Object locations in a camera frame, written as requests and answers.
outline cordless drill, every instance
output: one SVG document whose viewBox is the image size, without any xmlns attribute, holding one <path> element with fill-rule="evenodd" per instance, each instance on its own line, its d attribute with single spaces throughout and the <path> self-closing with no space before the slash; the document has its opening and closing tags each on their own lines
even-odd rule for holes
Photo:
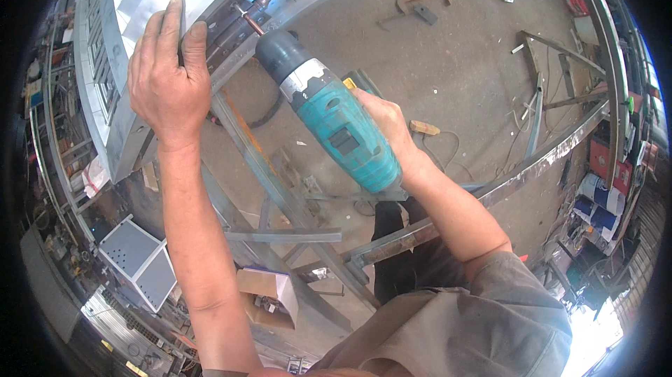
<svg viewBox="0 0 672 377">
<path fill-rule="evenodd" d="M 241 16 L 260 35 L 256 59 L 280 86 L 292 109 L 331 158 L 371 193 L 399 188 L 399 161 L 349 87 L 287 31 L 264 31 L 247 13 Z"/>
</svg>

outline person's left arm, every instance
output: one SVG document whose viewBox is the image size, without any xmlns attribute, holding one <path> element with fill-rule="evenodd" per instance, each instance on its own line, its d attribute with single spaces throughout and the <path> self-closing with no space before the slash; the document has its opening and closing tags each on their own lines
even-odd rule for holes
<svg viewBox="0 0 672 377">
<path fill-rule="evenodd" d="M 204 369 L 261 368 L 236 269 L 201 176 L 200 131 L 210 107 L 203 21 L 189 29 L 179 66 L 182 0 L 154 14 L 128 62 L 131 108 L 154 129 L 168 249 Z"/>
</svg>

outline drill bit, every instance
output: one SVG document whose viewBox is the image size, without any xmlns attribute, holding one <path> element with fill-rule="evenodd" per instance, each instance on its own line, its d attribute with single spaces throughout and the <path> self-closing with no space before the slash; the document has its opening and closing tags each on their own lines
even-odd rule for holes
<svg viewBox="0 0 672 377">
<path fill-rule="evenodd" d="M 240 12 L 240 16 L 247 21 L 250 27 L 252 27 L 252 29 L 256 31 L 258 35 L 260 36 L 264 35 L 263 29 L 261 29 L 261 27 L 259 27 L 259 24 L 257 24 L 254 20 L 250 18 L 250 16 L 247 14 L 247 11 L 243 11 L 243 9 L 240 8 L 240 5 L 238 5 L 237 3 L 233 4 L 233 7 Z"/>
</svg>

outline person's left hand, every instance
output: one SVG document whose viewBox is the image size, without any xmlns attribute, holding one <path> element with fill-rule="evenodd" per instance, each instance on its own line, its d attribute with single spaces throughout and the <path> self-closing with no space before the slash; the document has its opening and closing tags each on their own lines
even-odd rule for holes
<svg viewBox="0 0 672 377">
<path fill-rule="evenodd" d="M 205 21 L 194 23 L 183 38 L 184 67 L 177 60 L 182 4 L 171 0 L 152 15 L 128 61 L 130 107 L 154 129 L 164 152 L 197 144 L 210 108 Z"/>
</svg>

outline open cardboard box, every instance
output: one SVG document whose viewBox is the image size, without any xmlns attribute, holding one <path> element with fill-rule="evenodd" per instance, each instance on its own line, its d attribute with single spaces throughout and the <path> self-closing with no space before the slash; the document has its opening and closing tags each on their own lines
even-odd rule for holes
<svg viewBox="0 0 672 377">
<path fill-rule="evenodd" d="M 245 267 L 236 274 L 236 281 L 243 307 L 252 322 L 263 326 L 296 329 L 298 300 L 289 275 Z M 274 298 L 283 308 L 269 313 L 263 307 L 255 305 L 257 295 Z"/>
</svg>

